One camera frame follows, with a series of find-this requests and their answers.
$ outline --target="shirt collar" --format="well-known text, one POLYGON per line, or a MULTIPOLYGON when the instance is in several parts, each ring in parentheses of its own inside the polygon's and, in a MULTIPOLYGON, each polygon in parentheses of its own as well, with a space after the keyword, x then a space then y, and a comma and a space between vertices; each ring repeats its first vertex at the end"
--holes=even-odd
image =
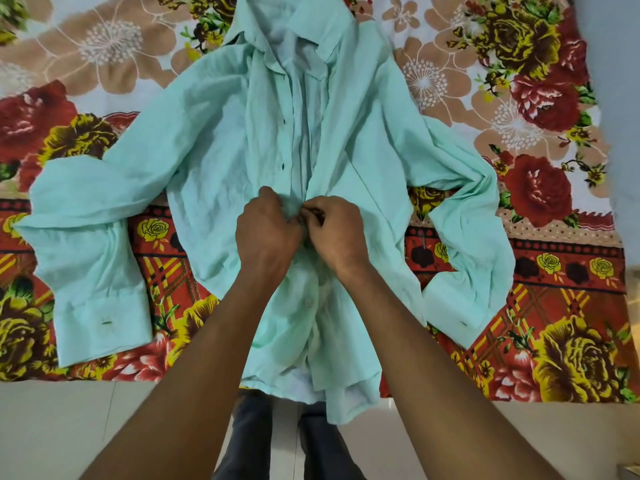
MULTIPOLYGON (((300 0, 288 26, 300 38, 315 43, 316 54, 327 62, 352 23, 355 23, 353 15, 342 0, 300 0)), ((284 73, 246 0, 237 0, 234 19, 222 45, 228 45, 240 33, 264 53, 265 62, 272 70, 284 73)))

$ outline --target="jeans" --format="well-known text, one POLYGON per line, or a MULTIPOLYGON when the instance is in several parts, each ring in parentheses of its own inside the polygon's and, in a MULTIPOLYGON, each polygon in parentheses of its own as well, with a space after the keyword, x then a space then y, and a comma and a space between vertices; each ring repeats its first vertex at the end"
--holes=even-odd
MULTIPOLYGON (((213 480, 268 480, 272 411, 267 395, 256 391, 244 394, 227 451, 213 480)), ((327 422, 324 403, 304 406, 298 430, 306 455, 305 480, 366 480, 338 428, 327 422)))

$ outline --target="bedsheet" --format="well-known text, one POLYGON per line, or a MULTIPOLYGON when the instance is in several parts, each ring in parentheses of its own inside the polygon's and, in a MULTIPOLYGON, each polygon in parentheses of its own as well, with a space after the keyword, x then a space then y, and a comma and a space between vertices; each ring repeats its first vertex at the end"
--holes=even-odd
MULTIPOLYGON (((421 112, 471 140, 498 176, 513 288, 471 348, 429 328, 434 338, 492 400, 638 402, 608 146, 571 0, 344 2, 388 34, 421 112)), ((53 297, 13 224, 49 160, 101 158, 151 98, 220 45, 235 3, 0 0, 0 380, 157 381, 214 311, 160 196, 129 220, 154 341, 60 368, 53 297)), ((428 215, 448 194, 408 193, 407 263, 427 284, 450 269, 428 215)), ((380 391, 390 395, 384 379, 380 391)))

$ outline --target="wrinkled fabric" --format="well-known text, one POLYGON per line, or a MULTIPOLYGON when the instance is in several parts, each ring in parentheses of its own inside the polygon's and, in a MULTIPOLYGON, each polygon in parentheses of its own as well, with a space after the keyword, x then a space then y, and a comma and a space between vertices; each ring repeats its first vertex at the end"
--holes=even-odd
MULTIPOLYGON (((380 275, 421 323, 462 346, 504 305, 514 259, 495 216, 495 172, 420 115, 378 26, 356 24, 341 0, 238 0, 223 46, 172 82, 103 160, 49 161, 31 188, 32 215, 15 228, 55 295, 60 365, 151 340, 127 217, 166 188, 194 276, 222 298, 240 266, 236 218, 263 185, 286 214, 319 195, 357 204, 380 275), (457 271, 423 292, 404 262, 407 185, 458 189, 429 214, 457 271)), ((353 301, 306 242, 264 312, 242 384, 325 401, 340 424, 377 403, 380 376, 353 301)))

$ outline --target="person's right hand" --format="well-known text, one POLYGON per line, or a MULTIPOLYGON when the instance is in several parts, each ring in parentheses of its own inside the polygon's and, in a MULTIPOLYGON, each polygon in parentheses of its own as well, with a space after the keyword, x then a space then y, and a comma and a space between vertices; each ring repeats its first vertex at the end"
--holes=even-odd
POLYGON ((309 238, 325 263, 343 280, 346 273, 369 264, 360 209, 341 197, 315 197, 302 204, 309 238))

